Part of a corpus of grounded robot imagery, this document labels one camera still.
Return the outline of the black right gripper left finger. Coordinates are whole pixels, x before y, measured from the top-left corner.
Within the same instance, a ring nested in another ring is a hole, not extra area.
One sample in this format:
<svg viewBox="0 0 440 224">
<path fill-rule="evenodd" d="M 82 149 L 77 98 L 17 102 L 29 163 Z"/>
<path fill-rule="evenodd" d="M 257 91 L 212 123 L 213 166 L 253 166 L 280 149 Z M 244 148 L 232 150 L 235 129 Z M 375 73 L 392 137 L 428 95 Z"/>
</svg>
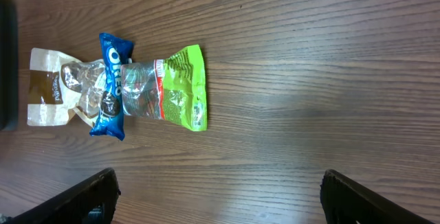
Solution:
<svg viewBox="0 0 440 224">
<path fill-rule="evenodd" d="M 120 194 L 115 170 L 105 168 L 7 223 L 110 224 Z"/>
</svg>

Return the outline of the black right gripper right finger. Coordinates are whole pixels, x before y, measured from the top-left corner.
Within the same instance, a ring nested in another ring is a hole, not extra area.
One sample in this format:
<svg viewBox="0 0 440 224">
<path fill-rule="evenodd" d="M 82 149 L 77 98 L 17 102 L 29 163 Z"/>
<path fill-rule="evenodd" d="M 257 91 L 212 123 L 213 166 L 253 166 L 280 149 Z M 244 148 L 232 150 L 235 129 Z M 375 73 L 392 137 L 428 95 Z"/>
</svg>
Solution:
<svg viewBox="0 0 440 224">
<path fill-rule="evenodd" d="M 320 202 L 330 224 L 432 224 L 333 169 L 322 178 Z"/>
</svg>

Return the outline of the beige Pantree snack bag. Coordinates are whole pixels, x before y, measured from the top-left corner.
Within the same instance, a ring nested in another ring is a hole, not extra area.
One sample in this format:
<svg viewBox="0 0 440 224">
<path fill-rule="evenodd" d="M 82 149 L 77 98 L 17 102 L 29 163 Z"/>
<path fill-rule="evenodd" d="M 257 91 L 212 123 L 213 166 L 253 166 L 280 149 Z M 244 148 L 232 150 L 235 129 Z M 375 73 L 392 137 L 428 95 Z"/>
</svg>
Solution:
<svg viewBox="0 0 440 224">
<path fill-rule="evenodd" d="M 94 126 L 105 80 L 102 59 L 84 63 L 59 51 L 33 48 L 27 124 L 63 126 L 77 115 Z"/>
</svg>

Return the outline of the green clear candy bag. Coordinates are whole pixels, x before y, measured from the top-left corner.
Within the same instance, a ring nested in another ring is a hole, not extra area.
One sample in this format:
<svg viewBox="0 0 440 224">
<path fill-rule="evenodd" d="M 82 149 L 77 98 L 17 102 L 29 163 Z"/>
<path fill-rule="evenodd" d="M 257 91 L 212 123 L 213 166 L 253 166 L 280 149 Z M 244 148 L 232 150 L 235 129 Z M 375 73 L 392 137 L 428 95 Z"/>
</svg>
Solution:
<svg viewBox="0 0 440 224">
<path fill-rule="evenodd" d="M 208 125 L 206 71 L 201 48 L 187 46 L 167 59 L 122 67 L 125 115 L 167 120 L 191 131 Z"/>
</svg>

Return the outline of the blue Oreo cookie pack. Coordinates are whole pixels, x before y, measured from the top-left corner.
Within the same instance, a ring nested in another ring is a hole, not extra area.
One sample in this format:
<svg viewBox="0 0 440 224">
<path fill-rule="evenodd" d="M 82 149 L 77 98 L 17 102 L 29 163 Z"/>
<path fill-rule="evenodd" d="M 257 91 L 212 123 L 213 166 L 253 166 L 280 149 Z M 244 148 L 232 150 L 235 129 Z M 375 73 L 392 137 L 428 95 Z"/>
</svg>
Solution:
<svg viewBox="0 0 440 224">
<path fill-rule="evenodd" d="M 130 63 L 134 43 L 108 33 L 100 33 L 99 39 L 106 80 L 99 103 L 98 118 L 89 134 L 110 135 L 122 141 L 125 138 L 122 66 Z"/>
</svg>

